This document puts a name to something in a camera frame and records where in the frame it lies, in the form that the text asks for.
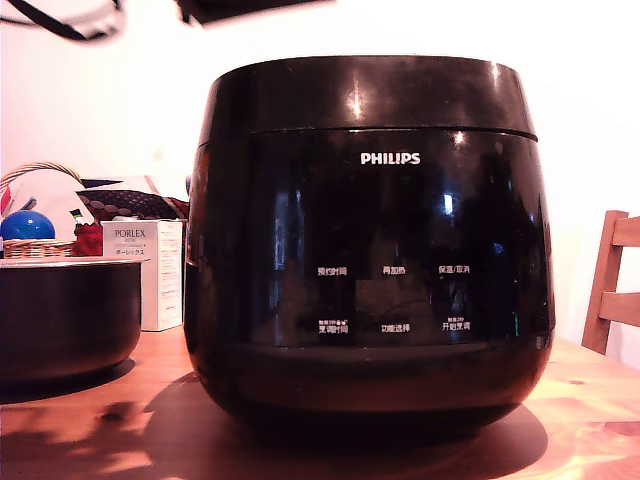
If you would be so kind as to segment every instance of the black rice cooker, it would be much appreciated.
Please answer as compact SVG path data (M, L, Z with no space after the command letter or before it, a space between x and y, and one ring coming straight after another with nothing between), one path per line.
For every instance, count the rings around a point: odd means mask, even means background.
M220 77L185 274L207 392L279 427L476 429L512 411L555 326L537 141L517 73L492 62L291 58Z

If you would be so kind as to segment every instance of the red object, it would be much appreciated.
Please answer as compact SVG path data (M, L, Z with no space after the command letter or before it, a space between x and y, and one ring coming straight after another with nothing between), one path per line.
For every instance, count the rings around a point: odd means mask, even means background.
M74 231L78 238L73 244L74 257L102 256L102 226L98 223L91 225L76 225Z
M7 187L2 195L2 199L0 199L0 215L4 215L7 205L9 205L9 200L11 200L11 191L9 191L9 187Z

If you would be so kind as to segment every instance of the white wall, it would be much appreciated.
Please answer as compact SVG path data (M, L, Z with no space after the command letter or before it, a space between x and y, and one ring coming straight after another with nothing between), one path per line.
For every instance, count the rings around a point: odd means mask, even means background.
M60 15L101 3L34 1ZM579 342L604 212L640 215L636 4L341 0L201 29L181 24L172 0L130 0L125 33L90 47L3 25L3 169L48 159L83 176L184 175L210 83L249 62L417 53L505 63L522 76L540 137L558 333ZM625 254L622 290L640 290L639 266ZM609 347L640 368L640 332L614 326Z

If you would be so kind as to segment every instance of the wicker basket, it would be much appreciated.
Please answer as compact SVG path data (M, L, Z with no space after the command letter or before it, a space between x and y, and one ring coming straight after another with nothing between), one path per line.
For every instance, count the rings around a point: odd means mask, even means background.
M57 163L32 163L13 170L2 177L0 181L0 198L13 180L35 170L57 170L80 181L80 177L76 172ZM3 242L4 256L5 258L71 257L73 255L73 244L74 242L61 240L5 240Z
M61 240L5 240L4 258L70 257L73 243Z

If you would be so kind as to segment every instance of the rice cooker lid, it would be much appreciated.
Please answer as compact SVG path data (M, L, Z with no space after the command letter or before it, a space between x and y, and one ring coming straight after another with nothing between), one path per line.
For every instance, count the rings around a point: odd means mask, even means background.
M200 145L211 138L316 129L456 128L537 141L520 78L456 57L334 56L232 70L211 87Z

